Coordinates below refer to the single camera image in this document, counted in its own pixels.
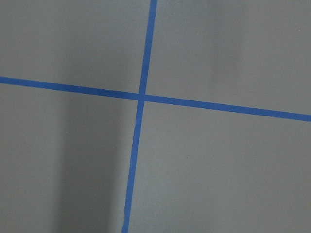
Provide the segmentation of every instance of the gray floor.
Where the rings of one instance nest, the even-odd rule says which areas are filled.
[[[149,1],[2,1],[0,76],[138,92]],[[311,114],[311,2],[159,0],[147,94]],[[137,101],[0,84],[2,233],[121,232]],[[145,103],[130,233],[305,233],[309,122]]]

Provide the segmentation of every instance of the blue painter's tape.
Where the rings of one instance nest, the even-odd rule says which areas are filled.
[[[157,0],[150,1],[148,25],[147,25],[146,40],[145,40],[145,50],[144,50],[144,57],[142,60],[142,69],[141,69],[140,86],[139,86],[139,93],[143,95],[146,93],[146,87],[147,87],[152,38],[154,34],[155,20],[156,20],[156,4],[157,4]]]
[[[137,103],[136,123],[135,123],[135,128],[134,128],[133,144],[132,144],[131,159],[130,159],[130,168],[129,168],[129,172],[128,172],[127,189],[126,189],[126,197],[125,197],[125,207],[124,207],[124,224],[122,227],[122,233],[128,232],[128,227],[129,227],[129,222],[130,222],[131,206],[132,206],[132,198],[133,198],[133,190],[134,190],[134,180],[135,180],[135,172],[136,172],[136,164],[137,164],[137,156],[138,156],[138,147],[139,147],[139,139],[140,139],[143,110],[144,110],[144,101],[139,100]]]
[[[136,164],[137,164],[137,158],[138,158],[138,146],[139,146],[140,130],[141,130],[141,123],[142,123],[143,109],[144,109],[144,96],[146,94],[150,55],[151,55],[151,46],[152,46],[152,37],[154,34],[155,19],[156,19],[156,4],[157,4],[157,0],[150,1],[146,40],[145,40],[145,49],[144,49],[144,56],[142,60],[140,86],[139,86],[140,100],[138,100],[138,103],[137,103],[136,123],[135,123],[134,136],[133,136],[130,168],[129,168],[129,173],[128,173],[125,206],[124,206],[124,223],[122,227],[122,233],[128,233],[128,227],[130,223],[132,197],[133,197],[133,190],[134,190],[134,180],[135,180]]]
[[[115,98],[122,98],[122,99],[128,99],[128,100],[139,99],[139,94],[136,94],[136,93],[112,91],[112,90],[98,89],[98,88],[85,87],[85,86],[73,86],[73,85],[66,85],[66,84],[59,84],[59,83],[47,83],[47,82],[40,82],[40,81],[33,81],[33,80],[0,77],[0,83],[18,85],[18,86],[36,87],[36,88],[43,88],[43,89],[57,90],[57,91],[75,92],[75,93],[82,93],[82,94],[89,94],[89,95],[96,95],[96,96],[115,97]]]
[[[24,79],[14,79],[7,77],[0,77],[0,83],[3,84],[11,84],[17,86],[28,86],[49,90],[57,90],[57,91],[66,91],[66,92],[74,92],[81,94],[89,94],[96,96],[107,96],[128,100],[144,100],[147,102],[155,102],[155,103],[165,103],[165,104],[173,104],[180,106],[188,106],[194,108],[204,108],[204,109],[212,109],[218,111],[225,112],[234,112],[234,113],[243,113],[243,114],[251,114],[265,117],[276,117],[276,118],[284,118],[291,120],[301,120],[301,121],[309,121],[311,122],[311,115],[300,114],[300,113],[290,113],[290,112],[282,112],[268,109],[260,109],[260,108],[250,108],[222,103],[212,103],[212,102],[204,102],[204,101],[196,101],[196,100],[184,100],[170,97],[162,97],[162,96],[151,96],[151,95],[140,95],[137,93],[130,92],[122,92],[122,91],[112,91],[105,89],[97,89],[92,87],[84,87],[84,86],[73,86],[66,84],[58,84],[58,83],[47,83],[33,80],[24,80]]]
[[[205,108],[205,109],[234,112],[234,113],[244,113],[244,114],[251,114],[251,115],[258,115],[258,116],[265,116],[265,117],[276,117],[276,118],[291,119],[291,120],[311,121],[311,115],[307,115],[307,114],[281,112],[281,111],[267,110],[267,109],[260,109],[260,108],[250,108],[250,107],[243,107],[243,106],[236,106],[236,105],[229,105],[229,104],[222,104],[222,103],[211,103],[211,102],[203,102],[203,101],[196,101],[196,100],[184,100],[184,99],[169,98],[169,97],[162,97],[162,96],[151,96],[151,95],[145,95],[145,101],[156,102],[156,103],[166,103],[166,104],[173,104],[173,105],[180,105],[180,106],[188,106],[188,107],[194,107],[194,108]]]

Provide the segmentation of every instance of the gray surface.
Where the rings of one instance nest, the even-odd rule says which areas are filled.
[[[121,232],[136,101],[0,84],[0,109],[0,232]]]
[[[146,103],[129,232],[309,232],[310,131]]]
[[[158,1],[147,93],[311,114],[311,1]]]
[[[2,0],[0,75],[138,92],[149,1]]]

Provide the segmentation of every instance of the blue tape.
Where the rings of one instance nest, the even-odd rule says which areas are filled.
[[[96,95],[96,96],[115,97],[115,98],[122,98],[122,99],[128,99],[128,100],[139,99],[139,94],[136,94],[136,93],[123,92],[123,91],[112,91],[112,90],[98,89],[98,88],[85,87],[85,86],[73,86],[73,85],[58,84],[58,83],[47,83],[47,82],[25,80],[25,79],[0,77],[0,83],[17,85],[17,86],[36,87],[36,88],[43,88],[43,89],[56,90],[56,91],[75,92],[75,93],[82,93],[82,94],[89,94],[89,95]]]
[[[136,164],[137,164],[138,147],[139,147],[144,103],[145,102],[143,100],[139,100],[137,102],[136,123],[135,123],[135,128],[134,128],[130,168],[128,172],[125,206],[124,206],[124,223],[122,227],[122,233],[128,232],[128,227],[130,223],[131,206],[132,206],[132,198],[133,198],[133,190],[134,190],[134,180],[135,180],[135,172],[136,172]]]
[[[155,102],[155,103],[165,103],[165,104],[173,104],[180,106],[188,106],[194,108],[204,108],[225,112],[234,112],[234,113],[243,113],[243,114],[251,114],[265,117],[276,117],[283,119],[291,119],[291,120],[301,120],[301,121],[311,121],[311,115],[307,114],[299,114],[299,113],[290,113],[290,112],[281,112],[275,110],[267,110],[260,108],[250,108],[222,103],[211,103],[211,102],[203,102],[196,100],[184,100],[170,97],[162,97],[162,96],[151,96],[145,95],[145,101]]]
[[[147,88],[152,38],[153,38],[155,19],[156,19],[156,4],[157,4],[157,0],[150,1],[146,40],[145,40],[145,49],[144,49],[144,56],[142,60],[141,77],[140,77],[140,85],[139,85],[139,96],[141,99],[137,103],[137,110],[136,110],[136,123],[135,123],[134,136],[133,136],[130,168],[128,172],[128,181],[127,181],[125,206],[124,206],[124,223],[122,227],[122,233],[128,233],[128,227],[130,223],[135,172],[136,172],[136,164],[137,164],[137,157],[138,157],[139,139],[140,139],[140,130],[141,130],[141,123],[142,123],[143,109],[144,109],[144,96],[146,94],[146,88]]]
[[[172,104],[172,105],[180,105],[180,106],[188,106],[194,108],[204,108],[225,112],[234,112],[234,113],[243,113],[243,114],[251,114],[265,117],[276,117],[283,119],[291,119],[291,120],[300,120],[300,121],[309,121],[311,122],[311,115],[300,114],[300,113],[290,113],[290,112],[282,112],[268,109],[260,109],[260,108],[250,108],[222,103],[212,103],[212,102],[204,102],[204,101],[196,101],[196,100],[185,100],[185,99],[177,99],[163,96],[152,96],[152,95],[140,95],[137,93],[130,92],[122,92],[122,91],[112,91],[105,89],[98,89],[92,87],[84,87],[84,86],[73,86],[66,84],[58,84],[58,83],[47,83],[33,80],[25,80],[25,79],[14,79],[7,77],[0,77],[0,83],[3,84],[11,84],[17,86],[28,86],[35,88],[43,88],[49,90],[57,90],[57,91],[66,91],[66,92],[75,92],[81,94],[89,94],[96,96],[107,96],[128,100],[144,100],[147,102],[155,102],[155,103],[164,103],[164,104]]]
[[[144,57],[142,60],[140,86],[139,86],[139,93],[142,95],[146,93],[146,88],[147,88],[152,38],[154,34],[155,19],[156,19],[156,4],[157,4],[157,0],[150,1],[148,25],[147,25],[146,40],[145,40],[145,50],[144,50]]]

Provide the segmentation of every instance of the blue line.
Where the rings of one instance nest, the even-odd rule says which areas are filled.
[[[135,172],[136,172],[136,164],[137,164],[137,157],[138,157],[139,139],[140,139],[140,130],[141,130],[141,124],[142,124],[143,110],[144,110],[144,96],[146,94],[150,55],[151,55],[151,46],[152,46],[152,37],[154,33],[155,19],[156,19],[156,4],[157,4],[157,0],[150,0],[145,49],[144,49],[144,56],[142,60],[141,77],[140,77],[140,85],[139,85],[139,96],[141,99],[138,100],[137,110],[136,110],[136,123],[135,123],[134,136],[133,136],[130,168],[128,172],[128,181],[127,181],[125,206],[124,206],[124,223],[122,227],[122,233],[128,233],[128,227],[130,223]]]
[[[203,102],[203,101],[196,101],[196,100],[184,100],[184,99],[162,97],[162,96],[151,96],[151,95],[145,95],[145,101],[155,102],[155,103],[173,104],[173,105],[180,105],[180,106],[188,106],[188,107],[194,107],[194,108],[212,109],[212,110],[234,112],[234,113],[251,114],[251,115],[258,115],[258,116],[265,116],[265,117],[276,117],[276,118],[291,119],[291,120],[311,121],[311,115],[307,115],[307,114],[281,112],[281,111],[267,110],[267,109],[260,109],[260,108],[242,107],[242,106],[222,104],[222,103],[211,103],[211,102]]]
[[[156,19],[156,3],[157,3],[157,0],[150,1],[149,17],[148,17],[148,25],[147,25],[146,41],[145,41],[145,50],[144,50],[144,57],[142,60],[142,69],[141,69],[140,86],[139,86],[139,93],[143,95],[146,93],[146,87],[147,87],[152,37],[154,34],[155,19]]]
[[[47,82],[25,80],[25,79],[14,79],[14,78],[6,78],[6,77],[1,77],[1,76],[0,76],[0,83],[17,85],[17,86],[42,88],[42,89],[48,89],[48,90],[75,92],[75,93],[89,94],[89,95],[96,95],[96,96],[107,96],[107,97],[114,97],[114,98],[121,98],[121,99],[128,99],[128,100],[144,100],[147,102],[165,103],[165,104],[188,106],[188,107],[194,107],[194,108],[204,108],[204,109],[211,109],[211,110],[218,110],[218,111],[225,111],[225,112],[243,113],[243,114],[251,114],[251,115],[258,115],[258,116],[265,116],[265,117],[276,117],[276,118],[311,122],[311,115],[307,115],[307,114],[243,107],[243,106],[236,106],[236,105],[229,105],[229,104],[222,104],[222,103],[185,100],[185,99],[177,99],[177,98],[170,98],[170,97],[163,97],[163,96],[140,95],[137,93],[130,93],[130,92],[112,91],[112,90],[98,89],[98,88],[92,88],[92,87],[59,84],[59,83],[47,83]]]
[[[13,79],[13,78],[0,77],[0,83],[18,85],[18,86],[36,87],[36,88],[43,88],[43,89],[56,90],[56,91],[75,92],[75,93],[82,93],[82,94],[89,94],[89,95],[96,95],[96,96],[115,97],[115,98],[122,98],[122,99],[128,99],[128,100],[139,99],[139,94],[136,94],[136,93],[129,93],[129,92],[123,92],[123,91],[112,91],[112,90],[98,89],[98,88],[85,87],[85,86],[73,86],[73,85],[66,85],[66,84],[59,84],[59,83],[47,83],[47,82],[25,80],[25,79]]]
[[[143,100],[139,100],[137,103],[136,123],[135,123],[135,128],[134,128],[130,168],[128,172],[125,206],[124,206],[124,223],[122,227],[122,233],[128,232],[128,226],[130,222],[131,206],[132,206],[132,198],[133,198],[133,190],[134,190],[134,180],[135,180],[135,172],[136,172],[136,164],[137,164],[138,147],[139,147],[144,103],[145,102]]]

